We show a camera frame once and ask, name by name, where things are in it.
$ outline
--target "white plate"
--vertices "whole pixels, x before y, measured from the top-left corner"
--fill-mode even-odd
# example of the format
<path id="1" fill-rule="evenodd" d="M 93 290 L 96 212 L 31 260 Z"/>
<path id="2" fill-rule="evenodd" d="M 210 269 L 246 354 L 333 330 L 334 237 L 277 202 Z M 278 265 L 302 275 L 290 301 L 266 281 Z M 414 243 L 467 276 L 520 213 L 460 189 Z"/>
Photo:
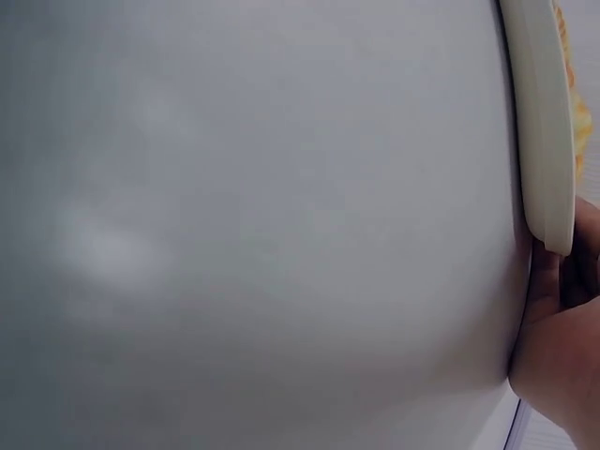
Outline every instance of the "white plate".
<path id="1" fill-rule="evenodd" d="M 568 255 L 575 225 L 575 145 L 552 0 L 501 0 L 517 100 L 525 217 L 548 250 Z"/>

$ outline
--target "gray surface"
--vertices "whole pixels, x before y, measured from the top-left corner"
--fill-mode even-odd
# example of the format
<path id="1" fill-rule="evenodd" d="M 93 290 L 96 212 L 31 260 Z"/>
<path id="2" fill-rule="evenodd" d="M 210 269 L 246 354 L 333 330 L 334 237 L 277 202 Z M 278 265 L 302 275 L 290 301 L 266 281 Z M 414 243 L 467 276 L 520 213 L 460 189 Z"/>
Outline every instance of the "gray surface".
<path id="1" fill-rule="evenodd" d="M 1 5 L 1 448 L 473 441 L 528 259 L 493 2 Z"/>

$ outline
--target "finger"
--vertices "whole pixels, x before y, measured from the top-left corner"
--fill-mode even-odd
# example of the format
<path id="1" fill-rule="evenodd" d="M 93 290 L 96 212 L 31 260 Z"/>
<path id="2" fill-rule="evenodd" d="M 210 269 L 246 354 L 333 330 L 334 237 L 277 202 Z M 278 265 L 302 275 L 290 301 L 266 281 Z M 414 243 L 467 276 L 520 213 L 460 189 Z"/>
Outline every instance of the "finger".
<path id="1" fill-rule="evenodd" d="M 578 307 L 592 298 L 580 280 L 576 261 L 571 254 L 561 264 L 561 308 Z"/>
<path id="2" fill-rule="evenodd" d="M 571 255 L 579 284 L 585 288 L 590 298 L 600 294 L 598 256 L 591 251 L 578 229 L 575 229 Z"/>
<path id="3" fill-rule="evenodd" d="M 559 255 L 547 251 L 538 240 L 533 242 L 532 271 L 530 274 L 525 323 L 535 323 L 561 310 Z"/>
<path id="4" fill-rule="evenodd" d="M 582 243 L 597 259 L 600 255 L 600 211 L 580 197 L 575 203 L 575 229 Z"/>

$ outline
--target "skin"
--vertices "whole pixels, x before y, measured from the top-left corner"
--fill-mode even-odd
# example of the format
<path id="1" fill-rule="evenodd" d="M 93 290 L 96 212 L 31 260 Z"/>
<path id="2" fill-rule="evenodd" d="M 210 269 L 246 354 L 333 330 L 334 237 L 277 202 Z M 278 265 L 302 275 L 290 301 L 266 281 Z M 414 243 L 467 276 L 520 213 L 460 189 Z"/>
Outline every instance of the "skin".
<path id="1" fill-rule="evenodd" d="M 563 427 L 580 450 L 600 448 L 600 211 L 577 199 L 573 251 L 535 242 L 524 322 L 509 374 L 515 392 Z"/>

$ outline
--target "yellow food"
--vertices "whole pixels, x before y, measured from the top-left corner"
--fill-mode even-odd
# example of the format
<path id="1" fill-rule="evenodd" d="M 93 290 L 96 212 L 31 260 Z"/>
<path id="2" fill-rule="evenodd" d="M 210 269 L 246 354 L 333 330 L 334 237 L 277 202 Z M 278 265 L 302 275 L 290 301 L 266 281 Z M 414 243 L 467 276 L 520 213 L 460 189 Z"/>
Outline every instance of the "yellow food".
<path id="1" fill-rule="evenodd" d="M 555 3 L 554 14 L 559 25 L 559 33 L 561 34 L 562 53 L 564 54 L 564 63 L 566 64 L 566 74 L 569 81 L 569 97 L 571 98 L 571 118 L 573 120 L 573 134 L 575 141 L 575 162 L 577 168 L 577 178 L 583 172 L 583 156 L 588 140 L 593 132 L 592 115 L 590 110 L 585 105 L 584 101 L 579 96 L 575 71 L 572 65 L 571 45 L 569 43 L 569 35 L 564 22 L 563 11 Z"/>

